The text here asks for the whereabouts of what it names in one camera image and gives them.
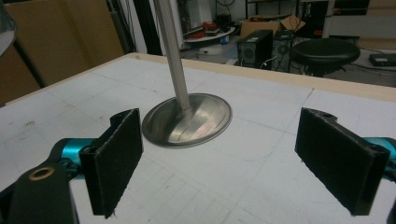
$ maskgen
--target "metal rod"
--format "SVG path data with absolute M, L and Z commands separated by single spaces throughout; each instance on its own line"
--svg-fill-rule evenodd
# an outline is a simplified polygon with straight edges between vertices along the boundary
M 180 52 L 178 51 L 171 4 L 169 0 L 154 0 L 154 6 L 159 16 L 161 32 L 163 33 L 163 43 L 166 49 L 166 57 L 168 58 L 177 103 L 180 109 L 186 110 L 190 108 L 190 100 L 187 93 Z

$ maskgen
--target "workbench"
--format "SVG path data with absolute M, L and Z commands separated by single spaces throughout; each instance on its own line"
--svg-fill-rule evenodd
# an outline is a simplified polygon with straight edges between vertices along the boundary
M 80 223 L 386 223 L 396 185 L 383 179 L 368 217 L 353 217 L 294 151 L 302 107 L 359 136 L 395 137 L 396 89 L 183 60 L 189 93 L 225 99 L 230 126 L 196 147 L 144 153 L 115 215 L 92 214 L 83 179 L 70 182 Z M 175 96 L 165 57 L 129 54 L 0 108 L 0 190 L 63 138 L 96 138 L 109 118 L 141 119 Z

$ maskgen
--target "cable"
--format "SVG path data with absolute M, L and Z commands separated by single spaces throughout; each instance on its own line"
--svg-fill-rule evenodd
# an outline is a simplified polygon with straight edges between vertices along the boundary
M 125 12 L 122 10 L 122 4 L 121 4 L 120 0 L 117 0 L 117 2 L 119 4 L 119 6 L 120 6 L 120 11 L 123 14 L 125 14 Z M 127 9 L 127 19 L 125 20 L 124 16 L 122 17 L 122 19 L 124 20 L 125 24 L 127 24 L 127 28 L 126 29 L 128 30 L 129 33 L 131 33 L 131 24 L 130 24 L 131 19 L 129 17 L 131 14 L 129 13 L 130 9 L 128 8 L 128 4 L 129 4 L 128 0 L 126 0 L 125 4 L 126 4 L 126 9 Z
M 277 70 L 279 69 L 280 65 L 281 65 L 282 62 L 283 62 L 283 58 L 284 58 L 284 57 L 285 57 L 285 54 L 282 54 L 282 58 L 280 58 L 280 60 L 278 61 L 279 63 L 277 64 L 277 68 L 276 68 L 275 71 L 277 71 Z
M 277 46 L 280 45 L 282 41 L 284 41 L 284 40 L 276 41 L 276 44 L 273 46 L 273 51 L 274 51 L 275 49 L 277 49 Z M 281 63 L 282 60 L 283 60 L 283 55 L 282 55 L 282 58 L 281 58 L 280 61 L 279 61 L 279 60 L 276 60 L 276 62 L 278 62 L 278 67 L 279 67 L 279 65 L 280 65 L 280 63 Z M 275 68 L 276 68 L 276 65 L 273 64 L 273 66 L 272 66 L 271 69 L 272 69 L 273 71 L 277 71 L 277 68 L 276 68 L 276 69 L 275 69 Z
M 157 19 L 157 20 L 155 20 L 155 27 L 157 28 L 156 30 L 157 30 L 157 36 L 158 37 L 160 37 L 160 25 L 158 24 L 160 21 L 159 21 L 159 18 L 158 18 L 158 14 L 156 13 L 155 14 L 155 18 Z
M 290 15 L 293 14 L 292 12 L 293 12 L 293 7 L 291 7 Z M 297 25 L 296 25 L 296 27 L 293 28 L 293 25 L 291 24 L 291 18 L 290 18 L 289 24 L 290 24 L 291 30 L 292 30 L 294 33 L 295 33 L 295 32 L 298 30 L 298 28 L 300 27 L 301 21 L 302 21 L 302 20 L 299 20 L 298 23 L 297 23 Z
M 279 63 L 279 61 L 275 61 L 275 63 L 273 63 L 272 68 L 271 68 L 271 71 L 276 71 L 276 70 L 274 69 L 274 67 L 276 67 L 276 64 L 277 64 L 277 63 Z
M 379 52 L 379 53 L 385 54 L 384 51 L 381 51 L 381 50 L 378 50 L 378 49 L 365 49 L 365 50 L 370 50 L 370 51 L 374 51 L 374 52 Z
M 233 0 L 231 3 L 227 3 L 226 0 L 223 0 L 224 3 L 221 3 L 219 0 L 216 0 L 216 2 L 222 7 L 230 7 L 235 2 L 235 0 Z
M 364 66 L 364 65 L 358 64 L 358 63 L 352 63 L 352 65 L 357 66 L 357 67 L 359 67 L 359 68 L 365 68 L 365 69 L 367 69 L 367 70 L 376 70 L 376 71 L 385 71 L 385 72 L 396 72 L 396 69 L 385 69 L 385 68 L 367 67 L 367 66 Z M 386 76 L 386 75 L 388 75 L 388 76 L 395 76 L 396 73 L 395 73 L 395 74 L 383 74 L 383 75 L 385 75 L 385 76 Z
M 275 59 L 275 58 L 276 58 L 276 56 L 274 56 L 273 58 L 270 58 L 270 59 L 268 59 L 268 60 L 265 60 L 265 61 L 262 63 L 262 65 L 260 65 L 260 69 L 262 69 L 262 66 L 263 66 L 263 65 L 267 66 L 267 63 L 270 62 L 270 61 L 272 61 L 272 60 Z
M 300 75 L 304 75 L 303 71 L 301 70 L 301 65 L 299 63 L 297 63 L 297 66 L 294 64 L 294 62 L 291 62 L 291 67 L 298 69 L 298 71 L 300 72 Z
M 128 14 L 128 17 L 127 17 L 128 18 L 128 20 L 127 20 L 128 31 L 129 31 L 130 35 L 132 35 L 132 42 L 134 44 L 133 51 L 137 52 L 137 45 L 136 45 L 135 36 L 134 36 L 134 24 L 132 22 L 132 12 L 131 12 L 131 6 L 129 4 L 129 0 L 125 0 L 125 5 L 126 5 L 126 9 L 127 9 L 127 14 Z

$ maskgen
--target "floor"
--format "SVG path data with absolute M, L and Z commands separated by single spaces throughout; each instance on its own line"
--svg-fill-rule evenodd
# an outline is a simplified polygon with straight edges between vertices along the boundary
M 227 45 L 211 42 L 206 45 L 190 46 L 191 49 L 181 51 L 181 57 L 183 59 L 239 66 L 236 47 L 238 39 L 239 36 L 230 37 L 230 42 Z M 395 50 L 380 51 L 385 53 L 396 52 Z M 378 49 L 361 49 L 361 56 L 356 62 L 344 66 L 345 70 L 333 72 L 325 78 L 396 87 L 396 67 L 374 67 L 369 62 L 369 55 L 377 53 L 380 53 Z M 290 67 L 290 73 L 300 75 L 302 73 L 300 65 L 293 63 Z

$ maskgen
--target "black box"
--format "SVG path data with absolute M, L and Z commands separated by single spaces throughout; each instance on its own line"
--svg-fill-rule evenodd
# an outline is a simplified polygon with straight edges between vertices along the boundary
M 396 54 L 370 54 L 370 62 L 374 66 L 396 66 Z
M 294 32 L 291 30 L 276 31 L 273 43 L 273 71 L 290 71 L 290 50 L 294 39 Z
M 241 66 L 271 70 L 273 31 L 256 30 L 237 43 Z

